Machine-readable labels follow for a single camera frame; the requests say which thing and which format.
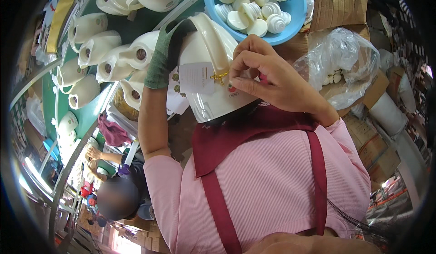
pink cloth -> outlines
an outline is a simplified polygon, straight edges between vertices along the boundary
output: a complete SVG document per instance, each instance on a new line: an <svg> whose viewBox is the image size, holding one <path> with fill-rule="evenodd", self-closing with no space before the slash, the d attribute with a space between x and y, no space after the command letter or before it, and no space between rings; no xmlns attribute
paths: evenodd
<svg viewBox="0 0 436 254"><path fill-rule="evenodd" d="M120 147L124 142L132 142L132 140L127 136L127 132L119 126L119 124L106 119L106 113L99 115L97 123L103 137L106 139L107 145Z"/></svg>
<svg viewBox="0 0 436 254"><path fill-rule="evenodd" d="M328 198L363 219L371 182L342 119L319 126ZM193 157L183 170L167 156L146 160L144 171L157 223L172 253L225 253ZM307 135L280 131L245 142L216 168L243 251L274 232L315 227L314 182ZM350 226L328 206L326 226L348 238Z"/></svg>

product label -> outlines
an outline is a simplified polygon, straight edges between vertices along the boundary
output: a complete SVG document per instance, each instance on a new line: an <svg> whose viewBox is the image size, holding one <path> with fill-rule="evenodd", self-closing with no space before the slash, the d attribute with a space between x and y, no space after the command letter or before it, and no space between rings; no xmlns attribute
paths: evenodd
<svg viewBox="0 0 436 254"><path fill-rule="evenodd" d="M180 92L214 93L214 68L211 62L191 63L179 66Z"/></svg>

blue plastic basin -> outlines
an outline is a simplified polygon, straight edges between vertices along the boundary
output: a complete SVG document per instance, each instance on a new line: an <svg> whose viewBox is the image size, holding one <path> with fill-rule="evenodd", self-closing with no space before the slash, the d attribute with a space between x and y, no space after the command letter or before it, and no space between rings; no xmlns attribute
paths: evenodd
<svg viewBox="0 0 436 254"><path fill-rule="evenodd" d="M52 141L51 138L47 138L42 143L44 144L44 147L47 149L47 152L48 152L48 151L50 151L50 148L52 147L54 142ZM55 146L53 148L53 151L52 151L52 153L50 155L53 157L54 160L56 160L56 161L58 160L57 156L59 156L59 149L57 148L57 146Z"/></svg>
<svg viewBox="0 0 436 254"><path fill-rule="evenodd" d="M215 11L215 5L221 4L219 0L204 0L204 3L206 4L206 9L208 10L212 20L226 29L226 31L229 32L234 39L237 41L243 41L247 37L246 34L231 29L227 23L218 16ZM285 2L279 2L279 4L282 11L286 11L291 15L291 22L281 33L266 33L263 39L273 46L286 42L295 36L301 29L304 20L306 19L306 0L287 0Z"/></svg>

yellow paper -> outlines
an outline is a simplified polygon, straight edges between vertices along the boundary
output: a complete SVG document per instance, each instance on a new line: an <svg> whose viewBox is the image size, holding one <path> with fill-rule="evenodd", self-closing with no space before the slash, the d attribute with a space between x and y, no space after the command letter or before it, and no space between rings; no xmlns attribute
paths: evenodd
<svg viewBox="0 0 436 254"><path fill-rule="evenodd" d="M57 3L56 10L53 14L52 26L50 27L50 33L47 39L47 53L57 53L57 39L59 33L61 32L62 25L64 23L65 17L67 16L71 5L73 5L74 0L60 0Z"/></svg>

green glove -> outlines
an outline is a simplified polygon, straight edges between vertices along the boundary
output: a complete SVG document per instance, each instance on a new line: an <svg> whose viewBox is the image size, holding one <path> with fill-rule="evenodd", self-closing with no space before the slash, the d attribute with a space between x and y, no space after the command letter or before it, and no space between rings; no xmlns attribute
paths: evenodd
<svg viewBox="0 0 436 254"><path fill-rule="evenodd" d="M189 32L196 30L190 20L184 19L174 20L162 26L144 79L146 87L152 89L168 87L168 78L170 72L177 66L183 38Z"/></svg>

